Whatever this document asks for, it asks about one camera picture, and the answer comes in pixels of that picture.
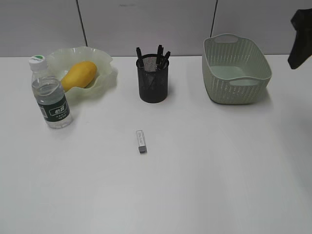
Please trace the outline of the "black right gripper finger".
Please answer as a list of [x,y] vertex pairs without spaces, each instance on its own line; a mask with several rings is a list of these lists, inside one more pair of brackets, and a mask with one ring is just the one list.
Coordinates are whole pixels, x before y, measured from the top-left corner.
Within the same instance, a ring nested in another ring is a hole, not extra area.
[[312,55],[312,30],[299,30],[288,57],[291,69],[300,67]]

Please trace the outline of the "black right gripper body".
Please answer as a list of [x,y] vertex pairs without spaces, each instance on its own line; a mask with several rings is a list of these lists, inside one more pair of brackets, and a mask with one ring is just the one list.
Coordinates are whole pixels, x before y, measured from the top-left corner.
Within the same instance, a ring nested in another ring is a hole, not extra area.
[[291,18],[291,24],[295,31],[312,29],[312,9],[298,9]]

